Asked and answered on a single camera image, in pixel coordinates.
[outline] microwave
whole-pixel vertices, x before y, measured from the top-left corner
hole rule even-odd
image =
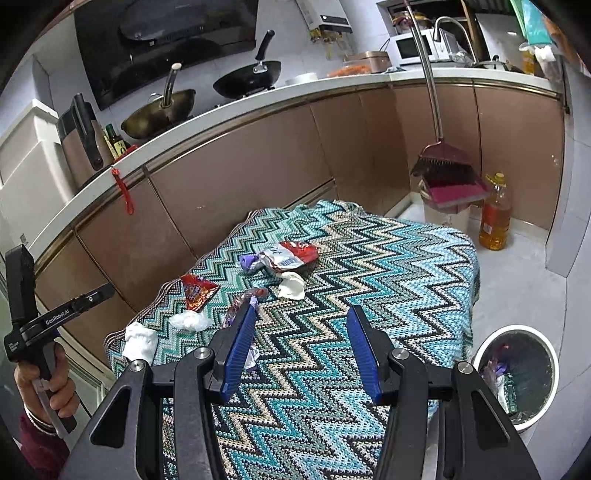
[[[434,28],[421,30],[429,61],[453,61],[453,55],[460,51],[456,37],[446,30],[441,30],[441,41],[434,41],[434,32]],[[421,57],[418,55],[412,32],[395,35],[391,41],[398,49],[400,65],[421,63]]]

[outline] broom handle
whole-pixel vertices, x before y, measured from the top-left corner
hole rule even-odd
[[[437,137],[437,141],[443,141],[443,127],[441,126],[439,102],[437,101],[437,91],[435,90],[435,79],[433,77],[431,62],[429,61],[427,49],[423,43],[423,36],[420,33],[413,9],[410,7],[408,0],[404,0],[404,5],[406,6],[408,14],[413,21],[413,24],[411,25],[411,31],[413,32],[414,42],[417,45],[418,56],[421,58],[421,65],[423,67],[423,73],[425,74],[425,81],[427,82],[427,91],[429,92],[429,101],[431,102],[431,113],[433,114],[433,128],[435,129],[435,136]]]

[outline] teal zigzag blanket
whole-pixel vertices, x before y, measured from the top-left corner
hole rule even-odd
[[[302,301],[279,299],[277,279],[265,271],[243,274],[238,265],[238,255],[282,240],[319,249]],[[206,345],[238,293],[270,290],[256,321],[257,372],[245,372],[230,404],[213,410],[229,478],[372,477],[388,412],[362,389],[345,328],[351,304],[426,362],[450,367],[472,344],[478,261],[472,241],[452,228],[370,215],[338,201],[262,209],[191,272],[221,285],[205,307],[215,325],[193,335],[175,330],[168,318],[185,308],[181,282],[163,285],[134,319],[158,332],[155,365]],[[105,340],[116,375],[127,364],[124,344],[123,332]],[[171,403],[164,413],[166,474],[174,476]]]

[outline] snack wrapper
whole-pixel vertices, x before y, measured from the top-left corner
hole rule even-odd
[[[216,283],[192,273],[183,275],[181,281],[187,299],[187,310],[195,312],[200,310],[220,288]]]
[[[241,294],[238,294],[232,300],[232,303],[228,307],[228,311],[226,312],[226,317],[223,320],[222,328],[229,327],[231,324],[234,323],[234,318],[236,317],[236,312],[240,308],[240,306],[245,302],[248,301],[250,304],[258,311],[258,302],[265,300],[269,295],[269,291],[266,288],[249,288],[248,290],[243,291]]]
[[[241,255],[240,265],[247,273],[265,266],[276,273],[293,271],[318,259],[315,245],[305,242],[279,242],[258,255]]]

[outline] bracelet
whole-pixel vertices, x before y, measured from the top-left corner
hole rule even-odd
[[[31,421],[31,423],[33,424],[33,426],[39,430],[41,433],[44,433],[45,435],[49,435],[51,437],[54,437],[57,435],[56,432],[56,428],[49,424],[49,423],[45,423],[43,420],[37,418],[37,416],[30,411],[27,406],[25,405],[25,414],[27,415],[28,419]]]

